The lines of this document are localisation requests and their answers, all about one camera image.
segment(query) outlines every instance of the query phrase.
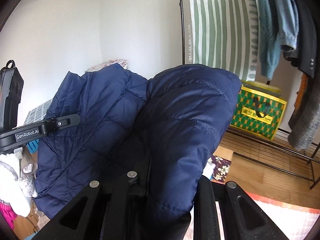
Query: metal rivet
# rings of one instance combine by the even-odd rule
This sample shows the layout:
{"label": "metal rivet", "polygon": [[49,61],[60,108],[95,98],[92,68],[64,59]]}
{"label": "metal rivet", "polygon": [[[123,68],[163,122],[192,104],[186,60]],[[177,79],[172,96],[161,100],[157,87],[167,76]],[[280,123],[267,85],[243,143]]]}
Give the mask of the metal rivet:
{"label": "metal rivet", "polygon": [[128,176],[129,178],[135,178],[135,177],[137,176],[137,173],[136,173],[135,171],[129,171],[129,172],[127,173],[127,176]]}
{"label": "metal rivet", "polygon": [[99,181],[93,180],[93,181],[90,182],[89,185],[90,185],[90,187],[97,187],[97,186],[99,186]]}
{"label": "metal rivet", "polygon": [[227,186],[229,188],[235,188],[237,186],[237,184],[234,181],[228,181],[227,182]]}

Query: magenta garment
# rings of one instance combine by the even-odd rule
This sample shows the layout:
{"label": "magenta garment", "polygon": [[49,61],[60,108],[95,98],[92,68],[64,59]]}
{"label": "magenta garment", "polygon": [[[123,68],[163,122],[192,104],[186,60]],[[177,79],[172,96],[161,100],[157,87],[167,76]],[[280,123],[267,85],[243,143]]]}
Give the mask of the magenta garment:
{"label": "magenta garment", "polygon": [[17,217],[17,214],[13,211],[12,207],[0,203],[0,212],[13,230],[13,220]]}

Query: navy blue puffer jacket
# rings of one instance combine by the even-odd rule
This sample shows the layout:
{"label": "navy blue puffer jacket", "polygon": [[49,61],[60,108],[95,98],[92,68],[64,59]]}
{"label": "navy blue puffer jacket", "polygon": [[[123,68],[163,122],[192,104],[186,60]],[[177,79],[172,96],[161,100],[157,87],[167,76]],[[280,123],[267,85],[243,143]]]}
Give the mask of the navy blue puffer jacket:
{"label": "navy blue puffer jacket", "polygon": [[81,123],[39,140],[36,206],[52,218],[90,181],[130,171],[149,147],[150,220],[178,219],[192,208],[197,180],[230,124],[240,87],[236,75],[200,64],[150,80],[118,64],[82,77],[68,73],[46,118],[78,113]]}

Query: green and yellow shopping bag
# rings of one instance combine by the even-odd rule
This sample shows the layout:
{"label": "green and yellow shopping bag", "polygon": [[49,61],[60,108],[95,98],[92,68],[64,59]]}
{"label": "green and yellow shopping bag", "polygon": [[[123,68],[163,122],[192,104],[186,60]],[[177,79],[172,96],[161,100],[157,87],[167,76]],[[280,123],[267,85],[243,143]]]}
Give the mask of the green and yellow shopping bag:
{"label": "green and yellow shopping bag", "polygon": [[230,125],[272,140],[286,105],[281,98],[242,86]]}

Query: striped fabric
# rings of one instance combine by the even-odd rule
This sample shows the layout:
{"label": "striped fabric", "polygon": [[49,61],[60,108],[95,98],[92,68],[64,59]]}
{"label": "striped fabric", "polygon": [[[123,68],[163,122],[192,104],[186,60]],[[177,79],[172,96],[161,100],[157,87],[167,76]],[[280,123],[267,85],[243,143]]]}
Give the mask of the striped fabric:
{"label": "striped fabric", "polygon": [[258,57],[255,0],[190,0],[193,63],[254,81]]}

